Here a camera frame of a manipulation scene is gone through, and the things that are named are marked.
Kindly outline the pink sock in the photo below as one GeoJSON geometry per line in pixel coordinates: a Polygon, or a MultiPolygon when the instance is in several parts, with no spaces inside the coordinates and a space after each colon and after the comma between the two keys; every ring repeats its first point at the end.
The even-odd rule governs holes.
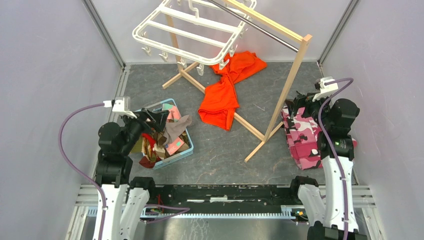
{"type": "Polygon", "coordinates": [[[170,103],[163,103],[162,104],[162,110],[163,111],[169,111],[169,114],[167,116],[167,122],[169,123],[175,123],[180,120],[182,117],[178,108],[170,103]]]}

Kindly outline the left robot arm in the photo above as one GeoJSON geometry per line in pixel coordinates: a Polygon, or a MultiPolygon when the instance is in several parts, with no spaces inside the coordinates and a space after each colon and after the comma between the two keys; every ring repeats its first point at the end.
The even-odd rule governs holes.
{"type": "Polygon", "coordinates": [[[151,177],[130,179],[133,161],[129,154],[142,134],[162,132],[168,110],[124,111],[123,122],[108,122],[98,130],[100,147],[95,170],[98,214],[93,239],[130,240],[145,205],[157,198],[151,177]]]}

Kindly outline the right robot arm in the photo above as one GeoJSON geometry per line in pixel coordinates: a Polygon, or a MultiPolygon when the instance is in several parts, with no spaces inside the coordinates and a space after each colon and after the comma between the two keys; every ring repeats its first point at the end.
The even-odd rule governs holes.
{"type": "Polygon", "coordinates": [[[309,240],[365,240],[356,221],[352,197],[354,141],[350,136],[352,124],[360,113],[357,105],[346,98],[329,106],[330,97],[313,100],[312,94],[299,94],[287,101],[289,114],[294,117],[299,108],[302,116],[312,117],[321,128],[317,138],[318,153],[325,175],[325,197],[314,180],[297,176],[289,189],[289,199],[303,204],[310,227],[309,240]]]}

